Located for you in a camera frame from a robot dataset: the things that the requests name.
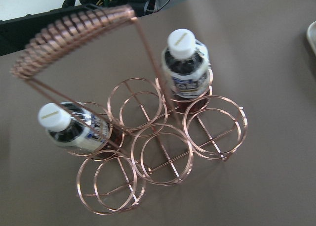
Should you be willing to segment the tea bottle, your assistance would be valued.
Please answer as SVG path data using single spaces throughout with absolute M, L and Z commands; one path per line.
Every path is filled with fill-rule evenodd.
M 168 86 L 172 90 L 176 111 L 184 114 L 203 108 L 207 100 L 194 101 L 212 94 L 213 72 L 207 46 L 196 39 L 192 31 L 177 29 L 167 38 L 161 63 Z
M 58 147 L 66 150 L 74 156 L 90 157 L 95 160 L 103 160 L 114 155 L 113 152 L 101 150 L 118 151 L 99 135 L 103 131 L 112 142 L 119 148 L 122 146 L 125 134 L 114 127 L 110 122 L 101 120 L 92 112 L 77 106 L 73 102 L 64 101 L 60 103 L 66 107 L 71 114 L 60 108 L 55 103 L 47 103 L 38 112 L 38 121 L 52 142 Z

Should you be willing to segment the cream serving tray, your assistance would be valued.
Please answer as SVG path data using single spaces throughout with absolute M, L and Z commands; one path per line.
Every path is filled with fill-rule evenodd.
M 306 37 L 314 55 L 316 55 L 316 21 L 308 26 Z

